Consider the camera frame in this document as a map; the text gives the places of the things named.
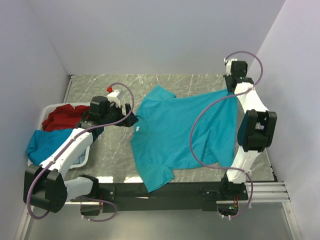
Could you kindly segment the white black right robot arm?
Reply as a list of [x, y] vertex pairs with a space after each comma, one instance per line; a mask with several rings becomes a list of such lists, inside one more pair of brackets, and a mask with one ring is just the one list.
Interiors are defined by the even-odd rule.
[[251, 166], [256, 158], [268, 148], [273, 140], [277, 114], [268, 110], [258, 96], [254, 81], [247, 77], [248, 64], [236, 58], [224, 61], [226, 74], [223, 76], [227, 91], [237, 97], [244, 117], [237, 132], [238, 150], [231, 167], [213, 188], [201, 191], [205, 200], [246, 200], [251, 196], [245, 189], [250, 180]]

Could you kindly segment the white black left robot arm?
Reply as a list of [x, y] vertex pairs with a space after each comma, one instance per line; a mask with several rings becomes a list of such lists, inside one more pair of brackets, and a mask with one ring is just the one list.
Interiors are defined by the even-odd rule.
[[133, 113], [133, 103], [121, 106], [119, 99], [95, 96], [89, 109], [60, 147], [38, 166], [29, 165], [24, 173], [23, 201], [30, 215], [31, 207], [47, 213], [57, 213], [65, 202], [84, 197], [88, 201], [100, 201], [100, 183], [96, 177], [80, 175], [73, 180], [65, 176], [81, 153], [89, 147], [105, 127], [132, 127], [138, 122]]

